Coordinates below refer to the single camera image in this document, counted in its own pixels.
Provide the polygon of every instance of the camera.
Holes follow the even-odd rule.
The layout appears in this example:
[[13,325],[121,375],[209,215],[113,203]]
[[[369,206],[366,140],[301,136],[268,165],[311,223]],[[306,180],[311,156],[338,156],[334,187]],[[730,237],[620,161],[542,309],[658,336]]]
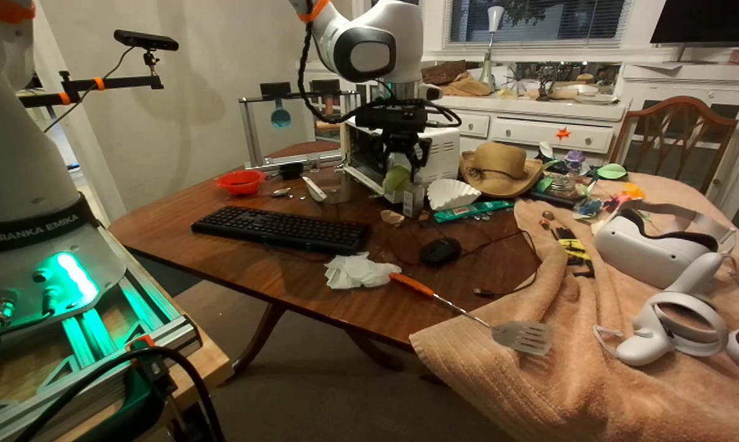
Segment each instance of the camera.
[[145,31],[131,31],[131,30],[115,30],[115,39],[124,47],[145,47],[147,51],[177,51],[180,43],[172,36],[164,35],[145,35]]

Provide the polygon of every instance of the red object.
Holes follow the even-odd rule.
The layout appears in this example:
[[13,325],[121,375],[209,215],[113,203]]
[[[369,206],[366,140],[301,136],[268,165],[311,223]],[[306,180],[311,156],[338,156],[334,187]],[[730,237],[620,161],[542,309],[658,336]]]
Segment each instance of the red object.
[[560,127],[560,131],[558,131],[558,138],[560,138],[560,140],[568,140],[568,138],[569,138],[569,131],[568,131],[568,127]]
[[251,194],[261,191],[263,182],[264,182],[264,174],[257,169],[235,169],[235,171],[218,177],[218,187],[232,197],[251,197]]

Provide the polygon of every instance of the pink blanket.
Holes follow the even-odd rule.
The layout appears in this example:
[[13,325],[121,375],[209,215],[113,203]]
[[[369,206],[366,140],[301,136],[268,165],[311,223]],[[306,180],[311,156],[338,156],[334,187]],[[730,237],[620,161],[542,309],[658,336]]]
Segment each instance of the pink blanket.
[[[633,182],[646,188],[646,202],[672,202],[730,225],[689,187],[646,174],[633,174]],[[618,188],[598,183],[597,194]],[[555,210],[584,240],[595,278],[573,276],[565,251],[541,225],[542,210]],[[630,336],[633,316],[658,290],[607,266],[591,245],[591,229],[569,210],[517,202],[515,219],[542,257],[537,280],[477,315],[490,325],[546,321],[555,332],[553,350],[520,355],[456,316],[409,336],[434,375],[517,439],[739,439],[739,366],[724,350],[709,358],[668,353],[646,369],[617,361],[595,338],[595,326]],[[724,262],[715,276],[712,301],[736,330],[739,240],[732,255],[733,266]]]

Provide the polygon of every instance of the cable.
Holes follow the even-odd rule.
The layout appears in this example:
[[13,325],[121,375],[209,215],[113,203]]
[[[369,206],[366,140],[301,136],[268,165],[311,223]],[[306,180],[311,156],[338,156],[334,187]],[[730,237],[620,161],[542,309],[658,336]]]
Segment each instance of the cable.
[[181,355],[180,350],[174,348],[164,348],[164,346],[150,346],[150,348],[143,348],[143,350],[127,350],[127,353],[121,353],[101,366],[96,366],[89,375],[83,375],[78,384],[74,384],[68,391],[64,391],[31,425],[25,427],[25,431],[18,438],[18,442],[31,442],[41,427],[61,411],[66,407],[83,388],[89,388],[94,380],[99,380],[102,374],[108,374],[111,369],[124,363],[124,361],[133,361],[133,358],[150,358],[150,355],[164,355],[164,358],[172,358],[174,363],[180,363],[187,375],[191,379],[194,388],[197,388],[197,395],[199,395],[199,403],[204,407],[204,418],[209,420],[209,427],[212,427],[212,438],[215,442],[223,442],[223,430],[221,430],[221,422],[218,422],[218,412],[212,403],[212,395],[204,386],[204,379],[199,375],[197,366]]
[[461,118],[455,110],[444,109],[444,105],[436,105],[436,104],[429,104],[429,101],[423,101],[423,99],[420,101],[397,101],[393,85],[385,84],[385,82],[377,82],[377,84],[387,91],[390,99],[363,104],[363,105],[359,105],[359,109],[354,109],[354,110],[348,110],[348,113],[343,113],[338,118],[323,116],[310,101],[310,94],[304,91],[304,63],[310,59],[311,35],[314,35],[314,21],[306,21],[304,25],[304,39],[301,39],[301,51],[300,51],[300,62],[296,62],[296,88],[300,88],[301,104],[310,109],[310,113],[314,113],[317,121],[337,126],[337,123],[345,123],[348,118],[354,118],[354,116],[359,116],[359,113],[363,113],[369,109],[387,109],[387,104],[393,104],[393,105],[423,105],[423,109],[431,109],[429,113],[440,113],[440,116],[447,118],[447,123],[426,123],[429,127],[458,127],[461,126]]
[[[136,47],[127,47],[127,50],[121,53],[117,63],[115,63],[113,68],[108,68],[101,79],[108,79],[111,73],[115,73],[115,72],[122,67],[127,51],[133,51],[133,50],[136,50]],[[68,113],[74,113],[74,110],[83,104],[83,99],[86,99],[91,91],[94,91],[94,85],[86,88],[86,91],[80,94],[80,99],[78,99],[70,109],[66,109],[58,118],[53,118],[53,121],[43,127],[43,132],[50,132],[56,123],[61,123]]]
[[[534,251],[532,236],[530,236],[527,230],[520,230],[520,229],[517,229],[517,234],[523,234],[523,237],[527,240],[527,245]],[[537,257],[534,272],[527,276],[520,284],[515,284],[515,288],[511,288],[511,290],[504,290],[504,291],[493,291],[493,290],[487,290],[487,288],[474,288],[471,291],[474,291],[477,298],[499,299],[499,298],[505,298],[505,295],[512,295],[512,291],[520,291],[520,290],[532,288],[532,284],[537,282],[537,269],[541,269],[541,257]]]

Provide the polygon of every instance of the wooden table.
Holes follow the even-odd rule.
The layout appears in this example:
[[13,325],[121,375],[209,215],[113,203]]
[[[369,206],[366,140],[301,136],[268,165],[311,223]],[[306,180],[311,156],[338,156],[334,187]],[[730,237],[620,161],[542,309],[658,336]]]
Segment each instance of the wooden table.
[[[273,197],[273,188],[279,187],[289,187],[293,194],[288,198]],[[232,198],[215,188],[214,180],[205,180],[117,219],[111,230],[133,253],[161,261],[268,301],[263,321],[232,366],[232,374],[251,363],[288,309],[345,330],[369,355],[385,366],[395,366],[395,361],[385,358],[385,353],[372,346],[372,338],[413,348],[408,336],[450,320],[451,309],[413,295],[401,284],[334,291],[327,288],[323,278],[323,262],[329,255],[191,234],[194,220],[226,203],[342,220],[369,220],[372,223],[369,240],[372,261],[401,262],[408,276],[431,284],[442,298],[450,298],[466,309],[488,301],[487,298],[477,298],[474,288],[509,291],[527,280],[537,267],[537,257],[525,242],[525,236],[517,230],[511,210],[496,213],[488,220],[450,225],[406,220],[401,229],[390,229],[381,223],[381,208],[387,206],[371,198],[369,188],[355,182],[350,183],[345,203],[317,203],[306,197],[300,180],[268,180],[261,194],[251,198]],[[444,267],[425,267],[417,262],[417,251],[425,240],[436,236],[456,236],[464,253],[456,262]]]

